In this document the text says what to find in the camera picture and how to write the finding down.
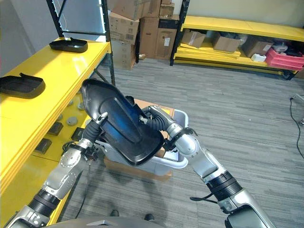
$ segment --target gray carpet floor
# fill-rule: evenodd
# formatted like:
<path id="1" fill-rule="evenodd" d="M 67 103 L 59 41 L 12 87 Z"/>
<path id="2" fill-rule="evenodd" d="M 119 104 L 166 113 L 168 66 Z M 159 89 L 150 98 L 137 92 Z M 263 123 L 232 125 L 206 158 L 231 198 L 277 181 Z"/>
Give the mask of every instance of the gray carpet floor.
<path id="1" fill-rule="evenodd" d="M 99 67 L 108 80 L 106 66 Z M 304 227 L 304 160 L 296 148 L 297 127 L 289 97 L 304 95 L 304 80 L 191 65 L 169 66 L 146 59 L 132 71 L 115 69 L 125 95 L 185 111 L 198 139 L 247 188 L 278 228 Z M 294 100 L 296 120 L 304 104 Z M 300 147 L 304 151 L 303 139 Z M 84 171 L 60 219 L 75 217 L 86 188 Z M 143 218 L 153 213 L 168 228 L 224 228 L 226 215 L 216 204 L 194 202 L 208 188 L 190 167 L 174 170 L 167 182 L 109 171 L 92 164 L 88 196 L 79 215 Z"/>

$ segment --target black metal shelf post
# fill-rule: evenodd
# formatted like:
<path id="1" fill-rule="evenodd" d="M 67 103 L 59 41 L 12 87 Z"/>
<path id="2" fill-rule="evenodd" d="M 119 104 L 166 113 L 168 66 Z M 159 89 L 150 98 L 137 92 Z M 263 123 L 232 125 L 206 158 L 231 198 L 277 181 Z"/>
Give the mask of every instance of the black metal shelf post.
<path id="1" fill-rule="evenodd" d="M 177 47 L 179 46 L 182 35 L 183 35 L 183 31 L 181 31 L 181 26 L 185 22 L 189 3 L 190 3 L 190 0 L 183 0 L 182 4 L 181 4 L 180 20 L 179 20 L 179 25 L 177 27 L 177 32 L 176 32 L 176 36 L 175 36 L 175 40 L 174 40 L 174 44 L 173 44 L 173 49 L 171 52 L 170 66 L 172 66 L 174 64 L 174 55 L 177 51 Z"/>
<path id="2" fill-rule="evenodd" d="M 110 42 L 111 44 L 111 37 L 110 37 L 110 28 L 109 28 L 109 17 L 108 17 L 108 6 L 107 6 L 107 2 L 106 0 L 101 0 L 101 8 L 103 10 L 103 19 L 104 19 L 104 29 L 105 29 L 105 33 L 102 32 L 91 32 L 91 31 L 69 31 L 69 30 L 63 30 L 61 27 L 61 24 L 59 22 L 61 14 L 63 12 L 63 9 L 66 5 L 67 0 L 63 0 L 61 8 L 59 13 L 57 14 L 55 5 L 53 0 L 46 0 L 47 1 L 47 6 L 49 8 L 49 11 L 51 13 L 54 25 L 56 27 L 57 33 L 59 35 L 59 37 L 65 37 L 64 33 L 73 33 L 73 34 L 85 34 L 85 35 L 93 35 L 93 36 L 105 36 L 105 40 L 106 42 Z M 111 51 L 111 53 L 107 53 L 107 58 L 108 58 L 108 64 L 109 64 L 109 68 L 110 68 L 110 75 L 111 75 L 111 82 L 113 85 L 115 85 L 115 76 L 114 76 L 114 66 L 113 66 L 113 53 Z"/>

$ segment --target black plastic tray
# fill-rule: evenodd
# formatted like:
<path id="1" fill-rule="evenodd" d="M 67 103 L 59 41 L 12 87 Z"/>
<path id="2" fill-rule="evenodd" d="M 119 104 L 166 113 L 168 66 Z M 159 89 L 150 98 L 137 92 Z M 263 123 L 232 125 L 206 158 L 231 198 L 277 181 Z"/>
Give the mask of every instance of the black plastic tray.
<path id="1" fill-rule="evenodd" d="M 23 73 L 20 73 L 20 76 L 1 77 L 0 92 L 14 97 L 31 99 L 44 91 L 46 84 L 42 78 Z"/>
<path id="2" fill-rule="evenodd" d="M 70 52 L 85 52 L 87 50 L 87 42 L 81 39 L 73 39 L 71 40 L 57 40 L 53 41 L 49 44 L 51 49 L 61 50 L 61 51 L 70 51 Z"/>
<path id="3" fill-rule="evenodd" d="M 113 146 L 132 166 L 147 162 L 163 145 L 163 135 L 139 122 L 145 116 L 137 104 L 131 104 L 113 85 L 94 79 L 82 84 L 87 114 L 96 119 L 108 112 L 101 138 Z"/>

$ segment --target red plastic crate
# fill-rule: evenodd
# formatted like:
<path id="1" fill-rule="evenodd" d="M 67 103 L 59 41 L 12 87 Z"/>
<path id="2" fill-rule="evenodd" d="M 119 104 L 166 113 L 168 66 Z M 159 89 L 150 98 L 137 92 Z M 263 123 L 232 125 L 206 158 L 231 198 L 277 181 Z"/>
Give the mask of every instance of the red plastic crate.
<path id="1" fill-rule="evenodd" d="M 272 57 L 271 55 L 266 54 L 266 62 L 267 63 L 276 63 L 276 64 L 284 64 L 284 65 L 291 65 L 291 66 L 296 66 L 296 67 L 303 67 L 303 63 L 300 62 L 294 62 L 292 60 L 282 60 L 276 57 Z"/>
<path id="2" fill-rule="evenodd" d="M 268 66 L 270 66 L 270 67 L 281 68 L 281 69 L 286 69 L 286 70 L 302 70 L 302 68 L 303 68 L 302 66 L 293 66 L 293 65 L 288 65 L 288 64 L 270 62 L 270 61 L 267 61 L 267 58 L 266 58 L 266 62 L 268 64 Z"/>
<path id="3" fill-rule="evenodd" d="M 302 57 L 281 55 L 281 54 L 277 53 L 275 50 L 273 50 L 272 48 L 270 48 L 270 50 L 267 52 L 266 56 L 269 58 L 272 58 L 277 63 L 295 65 L 295 66 L 304 65 L 304 55 L 302 55 Z"/>

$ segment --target black wheel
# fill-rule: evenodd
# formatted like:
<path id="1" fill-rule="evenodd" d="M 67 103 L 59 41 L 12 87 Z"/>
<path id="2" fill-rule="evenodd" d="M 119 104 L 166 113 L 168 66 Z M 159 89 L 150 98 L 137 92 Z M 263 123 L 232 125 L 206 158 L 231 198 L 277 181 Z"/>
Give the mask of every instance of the black wheel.
<path id="1" fill-rule="evenodd" d="M 290 81 L 294 76 L 295 74 L 290 70 L 283 70 L 283 78 L 285 78 L 286 80 Z"/>
<path id="2" fill-rule="evenodd" d="M 111 214 L 110 214 L 111 217 L 119 217 L 119 212 L 118 210 L 112 210 Z"/>
<path id="3" fill-rule="evenodd" d="M 153 214 L 146 214 L 146 216 L 144 217 L 144 220 L 155 221 Z"/>

